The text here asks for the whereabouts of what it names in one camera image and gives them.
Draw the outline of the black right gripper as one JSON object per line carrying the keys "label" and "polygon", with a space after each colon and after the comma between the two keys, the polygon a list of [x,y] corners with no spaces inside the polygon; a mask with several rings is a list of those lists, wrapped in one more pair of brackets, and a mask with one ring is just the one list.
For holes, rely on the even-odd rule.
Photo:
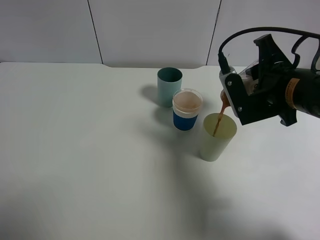
{"label": "black right gripper", "polygon": [[268,110],[280,117],[280,123],[289,127],[297,123],[297,110],[286,102],[286,88],[294,67],[275,43],[271,34],[255,39],[258,47],[258,87]]}

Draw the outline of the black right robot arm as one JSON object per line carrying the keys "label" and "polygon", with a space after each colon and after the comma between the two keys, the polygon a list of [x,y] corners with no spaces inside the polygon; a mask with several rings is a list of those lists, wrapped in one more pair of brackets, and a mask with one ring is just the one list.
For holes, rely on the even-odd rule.
{"label": "black right robot arm", "polygon": [[266,92],[268,105],[289,127],[297,122],[297,112],[320,117],[320,75],[305,68],[278,62],[259,71],[258,89]]}

